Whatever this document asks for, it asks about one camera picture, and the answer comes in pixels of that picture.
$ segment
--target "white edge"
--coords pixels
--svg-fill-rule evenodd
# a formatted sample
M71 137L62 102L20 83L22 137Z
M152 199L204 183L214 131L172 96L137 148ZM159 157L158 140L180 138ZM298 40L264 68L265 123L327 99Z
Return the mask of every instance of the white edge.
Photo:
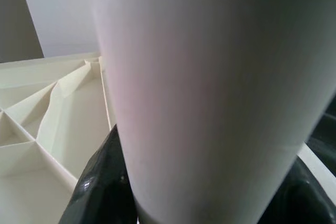
M6 113L6 111L4 111L4 113L9 118L10 123L12 124L12 126L16 127L20 131L20 133L22 133L22 135L27 139L28 142L35 142L34 137L32 135L30 135L30 133L28 131L26 131L26 129L23 128L23 126L21 124L19 124L18 122L16 122L9 114Z
M98 58L100 54L98 52L89 52L84 54L55 56L50 58L40 58L32 60L12 61L0 64L0 69L16 68L16 67L28 67L35 64L46 64L68 60L86 60L91 58Z
M298 156L307 165L325 193L336 205L336 177L306 144L302 146Z
M105 81L105 70L104 70L104 64L102 62L102 58L99 57L99 63L100 63L100 78L101 78L101 84L103 86L103 94L104 94L104 101L105 101L105 108L106 108L106 115L109 123L110 131L116 124L116 117L114 116L114 112L112 109L111 99L109 96L109 90Z

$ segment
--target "cardboard divider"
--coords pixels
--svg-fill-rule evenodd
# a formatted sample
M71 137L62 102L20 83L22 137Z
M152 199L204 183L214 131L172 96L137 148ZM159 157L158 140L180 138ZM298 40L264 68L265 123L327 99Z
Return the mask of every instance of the cardboard divider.
M0 69L0 88L24 86L38 82L54 82L85 65L84 60L66 60L44 63L43 61L22 67Z
M54 86L55 83L52 83L5 110L33 138L36 138L42 118L48 109Z
M36 142L0 147L1 223L57 223L71 193L48 169Z
M51 92L37 142L75 178L109 133L104 104L96 62L60 79Z
M38 145L44 162L53 175L60 181L60 183L72 193L78 182L67 169L64 168L49 152L47 152L41 145Z
M6 109L50 84L51 82L39 82L25 86L2 88L0 89L0 108Z
M5 112L0 112L0 146L29 141L26 133Z
M116 122L116 117L112 109L113 107L111 104L109 89L106 83L106 74L105 74L105 68L104 68L104 63L102 61L102 57L99 57L99 64L100 64L100 75L101 75L100 78L101 78L102 86L103 86L106 113L107 113L107 118L109 121L109 129L111 131L117 122Z
M99 62L98 58L92 58L92 59L86 59L85 63L91 63L91 62Z

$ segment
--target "white tube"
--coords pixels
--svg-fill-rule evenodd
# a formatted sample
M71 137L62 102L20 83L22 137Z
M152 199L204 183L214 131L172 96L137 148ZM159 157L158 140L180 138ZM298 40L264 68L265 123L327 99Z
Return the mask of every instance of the white tube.
M93 0L142 224L256 223L336 87L333 0Z

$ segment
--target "black surface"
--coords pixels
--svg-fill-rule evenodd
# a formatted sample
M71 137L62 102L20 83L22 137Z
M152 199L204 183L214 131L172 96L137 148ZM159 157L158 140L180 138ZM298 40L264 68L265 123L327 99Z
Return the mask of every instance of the black surface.
M336 115L336 98L332 99L326 112L328 114Z
M136 220L134 199L115 126L89 160L59 223L134 224Z
M323 141L336 150L336 117L331 114L324 114L311 137Z
M297 158L258 224L336 224L336 207Z

